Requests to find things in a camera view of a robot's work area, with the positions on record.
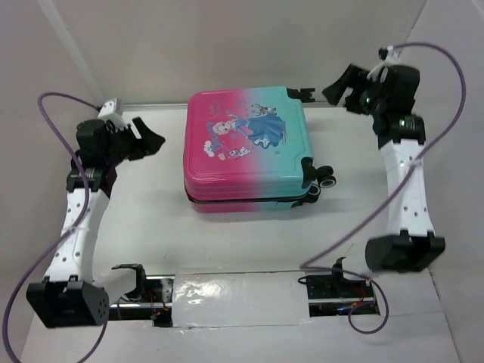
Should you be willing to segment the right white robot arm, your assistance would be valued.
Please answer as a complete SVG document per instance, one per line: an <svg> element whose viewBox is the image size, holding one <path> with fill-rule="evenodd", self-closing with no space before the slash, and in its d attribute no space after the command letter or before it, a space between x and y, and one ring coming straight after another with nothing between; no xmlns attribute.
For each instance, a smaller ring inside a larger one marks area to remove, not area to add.
<svg viewBox="0 0 484 363"><path fill-rule="evenodd" d="M424 121L412 111L419 83L420 73L413 67L386 65L370 73L351 64L322 92L331 104L342 101L347 111L372 117L391 197L385 205L386 232L366 243L363 256L338 259L344 270L330 278L338 296L348 296L361 275L420 272L445 250L430 219L418 156L426 145Z"/></svg>

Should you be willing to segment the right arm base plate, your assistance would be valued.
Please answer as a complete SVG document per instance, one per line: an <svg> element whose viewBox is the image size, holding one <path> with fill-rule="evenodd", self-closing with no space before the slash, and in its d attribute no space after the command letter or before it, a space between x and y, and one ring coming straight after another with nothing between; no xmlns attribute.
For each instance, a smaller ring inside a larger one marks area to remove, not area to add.
<svg viewBox="0 0 484 363"><path fill-rule="evenodd" d="M337 279L332 275L306 275L298 279L310 301L355 302L373 299L374 290L364 281Z"/></svg>

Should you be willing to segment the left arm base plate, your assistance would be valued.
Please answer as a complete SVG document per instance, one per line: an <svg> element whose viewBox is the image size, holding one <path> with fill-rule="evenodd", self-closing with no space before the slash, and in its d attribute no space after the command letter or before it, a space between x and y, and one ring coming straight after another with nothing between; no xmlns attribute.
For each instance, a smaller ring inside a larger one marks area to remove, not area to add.
<svg viewBox="0 0 484 363"><path fill-rule="evenodd" d="M174 275L148 275L138 287L136 278L118 278L104 285L107 301L101 305L134 309L171 308L174 282Z"/></svg>

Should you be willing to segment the pink hard-shell suitcase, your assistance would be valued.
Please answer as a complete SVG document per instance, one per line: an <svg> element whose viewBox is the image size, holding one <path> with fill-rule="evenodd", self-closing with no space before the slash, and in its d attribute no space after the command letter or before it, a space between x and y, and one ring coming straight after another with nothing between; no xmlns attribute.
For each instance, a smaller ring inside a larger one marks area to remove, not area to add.
<svg viewBox="0 0 484 363"><path fill-rule="evenodd" d="M188 102L185 193L199 213L292 209L337 180L316 166L303 110L313 88L199 92Z"/></svg>

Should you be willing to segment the white glossy cover sheet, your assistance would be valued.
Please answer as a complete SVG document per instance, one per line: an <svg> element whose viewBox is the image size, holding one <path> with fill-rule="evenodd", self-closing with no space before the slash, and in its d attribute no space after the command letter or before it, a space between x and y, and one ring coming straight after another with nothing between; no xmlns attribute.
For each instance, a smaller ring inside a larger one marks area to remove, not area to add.
<svg viewBox="0 0 484 363"><path fill-rule="evenodd" d="M175 327L271 327L308 324L300 271L176 275Z"/></svg>

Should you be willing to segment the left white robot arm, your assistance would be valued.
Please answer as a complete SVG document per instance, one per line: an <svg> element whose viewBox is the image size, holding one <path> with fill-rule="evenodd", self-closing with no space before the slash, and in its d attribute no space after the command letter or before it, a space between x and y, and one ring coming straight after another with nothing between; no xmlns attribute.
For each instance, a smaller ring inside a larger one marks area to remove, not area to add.
<svg viewBox="0 0 484 363"><path fill-rule="evenodd" d="M77 126L79 148L67 176L67 214L61 240L42 281L29 284L26 299L46 328L101 326L123 296L142 301L149 283L142 265L119 264L103 277L93 275L95 245L110 202L116 168L123 161L156 154L165 138L142 118L122 128L89 119Z"/></svg>

